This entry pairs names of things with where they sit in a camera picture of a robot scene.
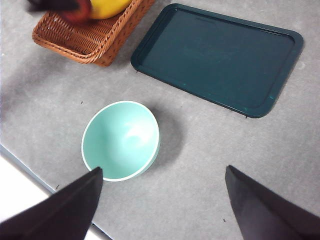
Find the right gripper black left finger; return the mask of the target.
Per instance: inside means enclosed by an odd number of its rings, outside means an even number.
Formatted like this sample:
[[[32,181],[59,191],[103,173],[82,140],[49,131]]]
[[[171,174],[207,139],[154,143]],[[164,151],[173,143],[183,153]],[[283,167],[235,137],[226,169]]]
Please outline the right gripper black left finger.
[[[83,240],[103,186],[96,167],[46,200],[0,224],[2,240]]]

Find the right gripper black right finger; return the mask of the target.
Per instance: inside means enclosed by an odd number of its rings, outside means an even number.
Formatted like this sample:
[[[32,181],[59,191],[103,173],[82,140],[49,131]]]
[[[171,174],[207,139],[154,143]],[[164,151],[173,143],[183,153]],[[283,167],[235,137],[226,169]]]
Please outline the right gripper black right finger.
[[[318,240],[320,218],[289,202],[232,165],[225,183],[245,240]]]

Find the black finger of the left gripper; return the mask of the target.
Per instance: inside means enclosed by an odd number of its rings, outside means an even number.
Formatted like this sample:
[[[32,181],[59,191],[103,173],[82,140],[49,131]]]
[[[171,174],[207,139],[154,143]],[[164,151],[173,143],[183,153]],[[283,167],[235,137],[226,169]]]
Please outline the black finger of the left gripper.
[[[28,0],[29,12],[73,11],[79,8],[76,0]]]

